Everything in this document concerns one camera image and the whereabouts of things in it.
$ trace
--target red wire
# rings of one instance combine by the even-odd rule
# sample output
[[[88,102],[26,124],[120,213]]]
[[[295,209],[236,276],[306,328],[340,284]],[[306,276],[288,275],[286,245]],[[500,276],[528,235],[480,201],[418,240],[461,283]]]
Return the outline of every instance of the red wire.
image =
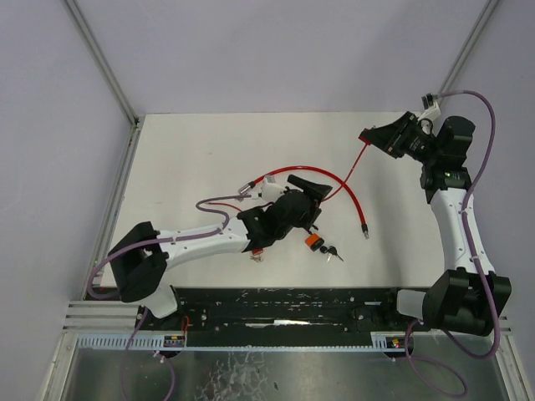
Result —
[[[186,333],[187,333],[187,328],[188,326],[190,325],[190,317],[185,315],[183,318],[182,318],[182,332],[184,334],[184,337],[186,336]]]
[[[364,218],[364,212],[362,211],[362,207],[360,206],[359,200],[355,196],[354,192],[351,190],[351,188],[349,188],[349,186],[344,181],[342,181],[341,178],[339,178],[337,175],[334,175],[330,171],[319,169],[318,167],[312,167],[311,165],[290,165],[288,167],[283,167],[282,169],[273,170],[265,175],[276,175],[276,174],[285,173],[287,171],[294,171],[294,170],[314,171],[316,173],[326,175],[327,177],[332,178],[333,180],[337,181],[340,184],[340,187],[343,187],[348,192],[349,196],[351,196],[351,200],[353,201],[355,207],[357,208],[357,212],[359,213],[360,224],[362,225],[366,224],[366,219]],[[260,181],[263,180],[263,178],[264,178],[264,175],[256,178],[254,183],[258,184]]]
[[[364,154],[364,151],[366,150],[366,148],[368,147],[368,144],[364,145],[362,150],[360,151],[359,155],[357,156],[357,160],[354,161],[353,163],[353,166],[351,167],[351,170],[349,170],[349,173],[348,173],[348,176],[345,177],[345,180],[344,180],[344,184],[347,185],[348,183],[348,180],[349,180],[349,177],[353,174],[353,171],[354,171],[354,168],[357,166],[357,164],[359,163],[359,160],[360,158],[362,157],[362,155]],[[331,199],[333,196],[335,196],[336,194],[338,194],[340,192],[340,190],[342,189],[342,186],[339,186],[338,189],[333,192],[331,195],[327,196],[323,202],[326,202],[328,201],[329,199]]]
[[[208,205],[214,205],[214,206],[228,206],[228,207],[231,207],[232,209],[236,209],[237,211],[242,211],[242,209],[240,209],[240,208],[237,207],[237,206],[231,205],[230,203],[223,203],[223,202],[208,202]]]

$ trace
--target white enclosure wall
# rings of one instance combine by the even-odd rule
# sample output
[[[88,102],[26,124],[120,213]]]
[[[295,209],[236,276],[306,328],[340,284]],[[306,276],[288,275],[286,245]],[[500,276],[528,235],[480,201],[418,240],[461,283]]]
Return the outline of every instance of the white enclosure wall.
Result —
[[[60,1],[2,1],[0,120],[0,398],[29,401],[130,128]]]
[[[485,94],[497,117],[497,137],[486,174],[476,190],[476,216],[487,254],[499,274],[512,281],[507,315],[522,362],[535,384],[533,307],[535,266],[535,42],[532,0],[503,2],[456,84]],[[476,124],[468,166],[482,162],[490,129],[485,106],[471,96],[448,100],[444,115],[463,115]]]
[[[138,114],[405,111],[486,0],[79,0]]]

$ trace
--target key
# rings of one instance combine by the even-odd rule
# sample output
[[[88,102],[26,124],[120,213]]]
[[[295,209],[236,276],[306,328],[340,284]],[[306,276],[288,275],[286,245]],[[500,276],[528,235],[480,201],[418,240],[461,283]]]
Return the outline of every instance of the key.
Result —
[[[331,257],[333,256],[333,254],[329,252],[329,249],[326,246],[321,246],[319,248],[319,251],[323,254],[325,253],[327,254],[327,262],[331,260]]]
[[[327,252],[329,253],[329,256],[333,255],[340,259],[340,261],[344,261],[344,259],[342,259],[342,257],[340,257],[340,255],[338,254],[336,247],[330,246],[329,248],[327,248]]]

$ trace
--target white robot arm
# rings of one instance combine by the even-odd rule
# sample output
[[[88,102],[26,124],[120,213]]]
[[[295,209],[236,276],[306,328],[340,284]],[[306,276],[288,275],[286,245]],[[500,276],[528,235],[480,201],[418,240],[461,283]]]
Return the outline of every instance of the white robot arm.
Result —
[[[360,134],[364,142],[394,158],[408,154],[422,164],[420,184],[441,233],[444,274],[425,292],[398,291],[397,310],[419,318],[428,327],[486,336],[493,329],[493,321],[482,279],[472,259],[477,257],[481,263],[498,316],[511,295],[511,283],[506,277],[498,277],[487,259],[477,230],[472,196],[466,209],[461,209],[471,186],[470,175],[462,165],[476,127],[468,119],[451,116],[434,135],[431,119],[440,115],[440,110],[432,95],[422,99],[425,117],[417,118],[407,112],[392,124]],[[424,126],[425,120],[431,125]],[[463,228],[465,213],[476,256],[471,255]]]
[[[220,253],[240,253],[271,246],[294,227],[307,231],[321,209],[321,201],[332,190],[290,175],[284,188],[267,176],[262,198],[268,206],[257,206],[238,213],[226,224],[185,231],[157,231],[149,221],[136,225],[111,251],[132,249],[111,261],[111,270],[123,302],[140,302],[157,318],[177,310],[175,293],[161,282],[163,274],[188,261]],[[135,247],[142,241],[151,245]]]

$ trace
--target purple cable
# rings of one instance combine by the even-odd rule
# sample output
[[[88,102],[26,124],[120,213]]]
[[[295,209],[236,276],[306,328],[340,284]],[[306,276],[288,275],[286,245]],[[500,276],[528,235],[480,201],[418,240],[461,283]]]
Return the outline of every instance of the purple cable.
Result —
[[[87,293],[91,297],[93,297],[94,299],[98,299],[98,300],[109,299],[109,298],[113,298],[113,297],[119,296],[119,293],[117,291],[109,292],[107,294],[98,294],[98,293],[96,293],[94,291],[94,289],[93,289],[93,280],[96,277],[96,275],[102,270],[102,268],[104,266],[106,266],[108,263],[113,261],[116,257],[119,257],[119,256],[125,254],[126,252],[132,251],[133,249],[136,249],[136,248],[142,248],[142,247],[145,247],[145,246],[148,246],[148,245],[161,244],[161,243],[166,243],[166,242],[179,242],[179,241],[198,240],[198,239],[201,239],[201,238],[207,238],[209,236],[214,236],[216,234],[219,234],[221,231],[223,231],[223,230],[225,230],[225,228],[227,228],[228,222],[231,220],[231,217],[225,211],[219,211],[217,209],[210,209],[210,208],[202,207],[201,205],[204,204],[204,203],[207,203],[207,202],[227,201],[229,199],[243,199],[243,198],[250,198],[250,197],[251,197],[250,195],[230,195],[230,196],[219,196],[219,197],[216,197],[216,198],[208,198],[208,199],[205,199],[205,200],[199,200],[195,205],[195,207],[199,211],[205,211],[205,212],[208,212],[208,213],[217,213],[218,215],[222,215],[223,217],[225,217],[225,220],[222,223],[222,228],[216,228],[213,231],[203,232],[202,234],[195,234],[195,235],[192,235],[192,236],[178,236],[177,238],[172,238],[172,237],[169,237],[169,238],[156,238],[154,240],[140,241],[140,242],[136,242],[135,244],[131,244],[131,245],[125,246],[124,248],[121,248],[118,251],[116,251],[116,252],[112,253],[111,255],[107,256],[103,261],[101,261],[98,265],[96,265],[95,267],[93,267],[93,269],[91,269],[91,273],[89,274],[89,280],[87,282],[87,287],[86,287]]]
[[[449,398],[466,397],[466,395],[468,394],[468,384],[466,383],[466,380],[461,376],[461,374],[457,372],[454,368],[452,368],[450,365],[446,363],[443,363],[442,361],[439,361],[438,359],[428,358],[428,357],[413,357],[409,354],[409,339],[410,339],[410,335],[412,334],[412,329],[416,324],[418,324],[418,319],[413,320],[409,324],[409,327],[407,328],[407,331],[405,332],[405,360],[409,362],[410,367],[412,368],[412,370],[415,371],[416,375],[420,378],[420,380],[424,382],[425,384],[427,384],[428,387],[435,390],[437,393],[440,393]],[[436,366],[440,366],[441,368],[444,368],[445,370],[450,371],[451,373],[455,375],[456,378],[459,379],[464,390],[462,390],[462,393],[448,393],[447,391],[444,391],[442,388],[438,388],[435,384],[427,380],[420,373],[420,371],[416,368],[415,363],[413,361],[432,363]]]
[[[496,115],[494,114],[494,109],[492,108],[489,101],[483,96],[482,94],[479,94],[478,92],[474,92],[473,90],[454,90],[451,92],[444,92],[442,94],[437,94],[435,97],[436,99],[439,98],[447,98],[449,96],[454,96],[456,94],[470,94],[472,96],[476,96],[482,102],[486,105],[488,108],[488,112],[491,115],[491,134],[489,136],[487,150],[485,151],[485,157],[483,158],[483,162],[481,163],[481,167],[479,171],[476,174],[476,178],[470,185],[470,188],[468,188],[468,191],[465,194],[465,197],[462,201],[462,210],[465,211],[468,207],[468,201],[470,200],[470,197],[473,195],[474,190],[476,189],[476,185],[481,179],[483,175],[483,171],[485,171],[488,163],[488,159],[491,155],[492,150],[492,144],[494,143],[494,136],[496,134]],[[465,230],[466,234],[466,240],[468,241],[468,247],[470,249],[470,253],[472,256],[472,260],[474,261],[474,265],[476,266],[477,274],[481,278],[481,283],[483,285],[483,289],[485,291],[485,295],[487,296],[488,305],[491,310],[491,316],[492,316],[492,325],[494,326],[494,342],[492,343],[491,349],[483,354],[479,355],[476,353],[473,353],[468,348],[466,348],[464,345],[462,345],[459,340],[457,340],[455,337],[453,337],[453,334],[448,332],[447,330],[443,330],[446,336],[464,353],[469,355],[472,358],[475,359],[487,359],[493,357],[498,348],[500,347],[500,321],[498,319],[498,313],[496,310],[496,304],[494,302],[494,298],[492,296],[491,288],[488,285],[487,278],[485,277],[485,272],[483,271],[483,266],[479,260],[479,257],[477,255],[477,249],[476,249],[476,243],[474,241],[474,237],[470,230],[470,225],[468,223],[468,214],[467,213],[461,213],[461,219],[462,219],[462,226]],[[446,397],[449,398],[463,398],[468,394],[468,385],[466,384],[465,379],[451,366],[437,360],[434,358],[426,358],[426,357],[412,357],[409,355],[409,337],[412,333],[413,327],[418,323],[418,320],[414,320],[410,323],[409,327],[407,328],[407,331],[405,332],[405,356],[406,360],[409,361],[410,366],[415,371],[416,375],[422,380],[427,386],[435,390],[437,393],[440,393]],[[464,386],[464,391],[462,393],[447,393],[446,391],[442,390],[441,388],[438,388],[436,385],[434,385],[432,382],[424,378],[421,373],[416,369],[416,366],[414,365],[413,361],[423,361],[428,363],[433,363],[437,366],[441,366],[444,369],[447,369],[448,371],[452,372],[462,383]]]
[[[443,94],[438,94],[437,98],[447,98],[449,96],[454,96],[456,94],[470,94],[472,96],[476,96],[482,102],[486,105],[488,112],[491,116],[491,134],[488,139],[488,145],[487,150],[485,151],[485,157],[483,158],[483,162],[481,163],[481,168],[476,174],[476,178],[470,185],[470,188],[468,188],[468,191],[466,192],[465,198],[462,201],[462,210],[466,210],[468,207],[468,201],[470,200],[470,196],[474,193],[474,190],[476,189],[476,185],[481,179],[483,175],[483,171],[485,171],[488,163],[488,159],[491,155],[492,150],[492,144],[494,143],[494,136],[496,135],[496,115],[494,114],[494,109],[492,108],[489,101],[483,96],[482,94],[479,94],[478,92],[474,92],[473,90],[454,90],[451,92],[445,92]],[[493,357],[498,348],[500,347],[500,320],[498,317],[498,312],[496,310],[496,304],[494,302],[494,297],[492,296],[491,288],[488,285],[487,278],[485,277],[485,272],[483,271],[482,264],[479,260],[479,256],[477,255],[477,249],[476,249],[476,243],[474,242],[474,237],[470,230],[470,224],[468,223],[468,214],[467,213],[461,213],[462,218],[462,225],[464,227],[465,233],[466,233],[466,240],[468,241],[468,247],[470,248],[470,253],[472,256],[472,260],[474,261],[474,265],[476,266],[477,274],[481,278],[481,282],[483,284],[483,290],[485,291],[485,295],[487,296],[488,305],[491,311],[492,316],[492,324],[494,326],[494,341],[492,343],[491,349],[483,354],[478,355],[476,353],[473,353],[468,348],[466,348],[464,345],[459,343],[459,341],[453,337],[453,335],[450,332],[444,331],[446,336],[448,336],[451,341],[455,343],[457,347],[459,347],[464,353],[468,354],[472,358],[475,359],[487,359]]]
[[[130,346],[132,345],[132,342],[134,341],[134,337],[139,332],[141,325],[143,325],[143,322],[147,318],[149,314],[149,309],[145,308],[143,311],[143,316],[140,319],[140,322],[137,323],[137,326],[135,327],[134,331],[132,332],[132,335],[128,339],[128,342],[126,344],[125,348],[125,354],[123,355],[123,358],[120,361],[120,371],[119,371],[119,381],[120,381],[120,393],[123,396],[124,401],[128,401],[128,397],[126,396],[126,388],[125,388],[125,363],[126,359],[128,358],[128,352],[130,349]],[[176,384],[176,375],[175,375],[175,369],[173,368],[173,365],[171,362],[169,362],[169,359],[163,357],[163,361],[167,363],[167,366],[169,366],[169,369],[171,371],[171,386],[169,387],[169,391],[167,392],[166,397],[164,398],[164,401],[168,401],[171,398],[171,395],[173,394],[173,391],[175,391],[175,384]]]

